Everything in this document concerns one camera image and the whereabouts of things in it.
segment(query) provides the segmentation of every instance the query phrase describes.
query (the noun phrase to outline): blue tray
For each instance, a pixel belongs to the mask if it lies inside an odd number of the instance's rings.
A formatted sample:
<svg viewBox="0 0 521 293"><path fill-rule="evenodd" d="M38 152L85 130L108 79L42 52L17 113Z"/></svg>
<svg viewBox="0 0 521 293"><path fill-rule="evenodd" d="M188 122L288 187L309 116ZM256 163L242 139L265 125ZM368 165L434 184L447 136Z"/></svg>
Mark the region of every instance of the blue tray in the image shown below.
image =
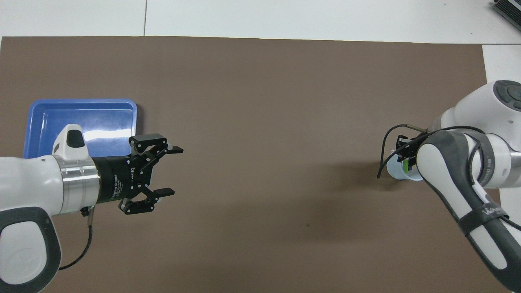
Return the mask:
<svg viewBox="0 0 521 293"><path fill-rule="evenodd" d="M24 158L50 155L60 131L79 124L91 157L130 153L137 106L129 99L38 100L29 109Z"/></svg>

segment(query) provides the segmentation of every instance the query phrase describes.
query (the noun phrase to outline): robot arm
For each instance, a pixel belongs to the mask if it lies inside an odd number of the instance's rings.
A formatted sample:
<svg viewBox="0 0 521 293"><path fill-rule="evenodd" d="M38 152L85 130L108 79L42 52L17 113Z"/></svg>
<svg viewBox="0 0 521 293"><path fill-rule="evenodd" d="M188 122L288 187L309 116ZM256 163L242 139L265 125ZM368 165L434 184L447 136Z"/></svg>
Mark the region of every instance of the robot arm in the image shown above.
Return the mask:
<svg viewBox="0 0 521 293"><path fill-rule="evenodd" d="M159 159L183 149L158 134L129 143L128 156L89 157L80 126L70 124L52 155L0 157L0 292L39 292L53 279L61 250L51 216L115 200L125 214L151 212L174 194L148 186ZM141 192L146 199L133 202Z"/></svg>
<svg viewBox="0 0 521 293"><path fill-rule="evenodd" d="M395 151L399 159L388 163L396 179L411 178L396 172L402 171L404 162L406 169L421 174L487 268L515 292L521 292L521 227L484 188L521 187L518 125L521 84L491 82L443 113L416 139L399 136ZM507 211L519 208L505 206Z"/></svg>
<svg viewBox="0 0 521 293"><path fill-rule="evenodd" d="M478 144L506 146L495 135L481 135L474 141L467 134L438 131L419 148L418 170L492 274L509 290L521 292L521 231L505 221L507 213L479 183L493 183L496 173L502 175L503 169L494 163L499 148L472 154Z"/></svg>

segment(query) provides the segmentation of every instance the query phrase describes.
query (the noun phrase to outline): black wire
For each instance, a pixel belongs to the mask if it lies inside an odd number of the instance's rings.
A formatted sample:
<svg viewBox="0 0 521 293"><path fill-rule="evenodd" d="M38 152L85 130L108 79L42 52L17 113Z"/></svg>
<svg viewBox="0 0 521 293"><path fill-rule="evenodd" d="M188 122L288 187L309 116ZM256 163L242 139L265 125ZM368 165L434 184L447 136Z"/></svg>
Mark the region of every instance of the black wire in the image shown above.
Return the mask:
<svg viewBox="0 0 521 293"><path fill-rule="evenodd" d="M506 216L501 216L499 217L500 219L502 219L503 221L505 221L507 224L509 224L510 226L516 228L517 230L521 231L521 226L519 226L517 223L515 222L512 222L509 218L507 218Z"/></svg>
<svg viewBox="0 0 521 293"><path fill-rule="evenodd" d="M87 250L89 250L89 247L91 246L91 241L92 241L92 225L89 225L89 239L87 240L87 246L85 246L85 249L83 249L83 252L81 253L81 255L75 261L69 263L68 265L64 265L64 266L60 267L58 270L59 271L65 270L66 268L69 268L69 267L75 265L76 263L78 263L85 256L85 254L87 253Z"/></svg>
<svg viewBox="0 0 521 293"><path fill-rule="evenodd" d="M436 133L437 131L439 130L452 130L452 129L469 129L469 130L474 130L474 131L477 131L479 133L483 133L485 134L485 132L479 128L476 128L476 127L473 127L473 126L465 126L465 125L459 125L459 126L451 126L451 127L445 127L445 128L441 128L441 129L438 129L438 130L435 130L435 131L431 131L429 133L426 133L426 134L423 134L423 135L420 135L418 137L416 137L414 140L402 145L401 147L397 148L394 152L391 153L391 155L389 155L387 157L387 159L385 159L385 161L383 162L380 162L380 169L378 170L378 175L376 176L377 178L380 178L381 174L382 174L382 171L383 171L383 168L385 167L385 165L387 164L387 162L389 162L389 160L394 156L396 155L397 153L401 152L404 148L406 148L407 146L413 144L413 143L416 143L417 140L419 139L426 139L428 138L429 136L433 135L434 133Z"/></svg>
<svg viewBox="0 0 521 293"><path fill-rule="evenodd" d="M382 141L382 153L380 154L380 166L382 165L382 162L383 162L383 153L385 152L385 148L386 148L386 141L387 141L387 136L389 136L389 134L391 133L391 131L397 129L397 128L400 128L400 127L407 127L407 124L398 124L398 125L395 125L391 128L389 128L389 130L387 130L386 132L386 135L383 136L383 141Z"/></svg>
<svg viewBox="0 0 521 293"><path fill-rule="evenodd" d="M474 155L476 154L478 149L481 150L481 144L479 143L479 141L477 141L476 139L474 139L474 141L476 142L476 145L474 145L474 147L472 148L472 151L470 152L470 155L467 160L467 179L471 186L476 184L474 182L474 178L472 177L472 161L474 160Z"/></svg>
<svg viewBox="0 0 521 293"><path fill-rule="evenodd" d="M395 125L395 126L389 128L389 130L387 130L386 135L383 136L383 141L382 141L382 152L381 152L381 154L380 154L380 169L378 170L377 178L380 178L380 175L381 175L381 173L382 173L383 153L385 152L387 136L391 133L391 131L393 131L393 130L395 130L395 129L397 129L397 128L400 128L400 127L407 127L407 128L409 128L409 129L413 129L413 130L418 131L418 129L416 129L416 128L414 128L414 127L411 127L409 124L398 124L398 125Z"/></svg>
<svg viewBox="0 0 521 293"><path fill-rule="evenodd" d="M481 152L481 163L482 163L482 166L484 164L484 157L483 157L483 150L481 148L481 143L471 137L475 142L476 142L476 145L472 148L472 151L470 152L470 157L468 158L468 161L467 161L467 168L468 168L468 181L470 182L471 185L474 185L475 182L474 182L474 179L472 177L472 161L473 161L473 158L474 158L474 155L476 154L476 152L479 151ZM506 216L500 216L499 217L500 219L502 219L503 221L505 221L505 223L509 224L510 226L512 226L513 228L521 231L521 226L519 224L517 224L516 222L510 220L508 217Z"/></svg>

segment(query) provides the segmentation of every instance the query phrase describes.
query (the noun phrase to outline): brown mat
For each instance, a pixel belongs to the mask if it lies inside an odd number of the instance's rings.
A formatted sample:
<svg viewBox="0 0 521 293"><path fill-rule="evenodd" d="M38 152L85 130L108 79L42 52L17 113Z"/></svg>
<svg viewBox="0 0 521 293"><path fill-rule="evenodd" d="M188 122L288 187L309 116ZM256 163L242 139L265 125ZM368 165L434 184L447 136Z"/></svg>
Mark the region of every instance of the brown mat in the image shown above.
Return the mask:
<svg viewBox="0 0 521 293"><path fill-rule="evenodd" d="M376 179L389 127L485 83L480 45L4 37L0 155L51 98L133 99L185 149L154 169L176 195L99 205L44 292L507 292L425 183ZM85 219L54 221L69 263Z"/></svg>

